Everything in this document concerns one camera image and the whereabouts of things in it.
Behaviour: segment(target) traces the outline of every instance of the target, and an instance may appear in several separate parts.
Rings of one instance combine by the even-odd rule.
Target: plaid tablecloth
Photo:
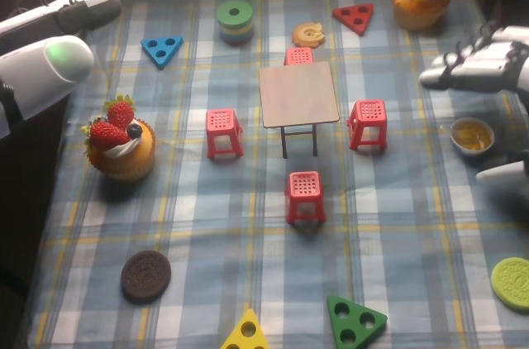
[[[388,315],[373,348],[529,347],[529,317],[494,296],[492,268],[529,256],[527,225],[479,187],[478,165],[450,145],[456,117],[490,122],[515,147],[525,120],[514,97],[428,93],[417,76],[440,52],[482,23],[475,0],[452,0],[444,25],[417,36],[397,27],[392,0],[249,0],[255,37],[234,48],[218,37],[220,0],[125,7],[88,42],[92,77],[72,97],[58,179],[26,315],[30,348],[218,348],[247,308],[272,349],[334,347],[327,295]],[[365,2],[374,15],[364,37],[331,17]],[[299,23],[321,22],[314,51],[331,65],[341,121],[288,139],[262,127],[258,69],[281,65]],[[158,71],[142,52],[148,37],[182,36]],[[132,188],[102,178],[83,155],[79,130],[117,92],[156,132],[153,173]],[[382,98],[388,149],[348,147],[346,119],[357,99]],[[206,157],[205,113],[234,108],[245,155]],[[317,232],[285,224],[292,171],[319,171],[326,224]],[[137,251],[155,249],[172,266],[163,297],[129,304],[120,274]]]

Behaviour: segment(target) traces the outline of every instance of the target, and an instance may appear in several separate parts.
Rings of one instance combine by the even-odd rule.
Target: robotic hand
[[[93,69],[93,54],[75,36],[32,43],[0,57],[0,139],[74,91]]]
[[[478,38],[455,52],[436,57],[430,68],[419,75],[424,88],[448,88],[497,93],[509,90],[518,95],[529,112],[529,27],[507,26],[494,30],[482,26]],[[514,163],[481,171],[481,183],[526,181],[529,177],[529,152],[523,151]]]

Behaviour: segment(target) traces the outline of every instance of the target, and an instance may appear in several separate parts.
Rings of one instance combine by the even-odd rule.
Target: yellow triangle
[[[253,310],[246,311],[221,349],[270,349]]]

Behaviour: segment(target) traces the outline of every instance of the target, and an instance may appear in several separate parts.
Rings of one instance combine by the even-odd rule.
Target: bowl of yellow food
[[[450,126],[450,139],[467,156],[482,155],[495,141],[492,127],[474,117],[464,117],[453,122]]]

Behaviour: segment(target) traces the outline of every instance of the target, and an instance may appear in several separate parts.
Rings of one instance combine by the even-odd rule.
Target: red triangle
[[[359,4],[358,6],[339,7],[332,11],[332,16],[351,29],[358,36],[363,36],[369,20],[373,15],[373,4]]]

